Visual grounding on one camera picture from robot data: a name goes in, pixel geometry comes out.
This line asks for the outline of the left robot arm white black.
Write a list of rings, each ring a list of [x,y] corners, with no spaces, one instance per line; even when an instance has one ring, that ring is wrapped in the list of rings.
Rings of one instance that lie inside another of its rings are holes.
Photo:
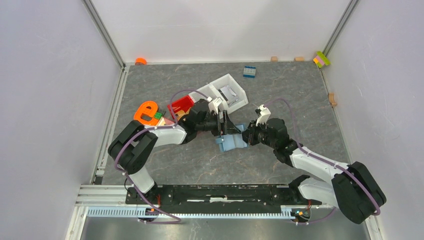
[[[115,168],[138,189],[137,196],[145,204],[157,198],[156,183],[145,166],[155,147],[187,144],[198,132],[210,132],[215,137],[242,133],[230,120],[227,110],[219,110],[215,103],[215,100],[198,100],[172,125],[146,126],[132,120],[112,141],[108,155],[114,160]]]

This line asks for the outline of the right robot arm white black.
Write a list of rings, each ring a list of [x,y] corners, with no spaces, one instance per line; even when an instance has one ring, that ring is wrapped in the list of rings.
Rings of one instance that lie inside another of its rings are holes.
[[[250,146],[263,144],[272,148],[283,164],[304,170],[292,182],[289,199],[295,204],[317,200],[331,205],[351,222],[361,224],[371,215],[378,215],[387,197],[361,162],[348,164],[319,155],[290,138],[285,122],[272,118],[266,123],[249,123],[242,139]]]

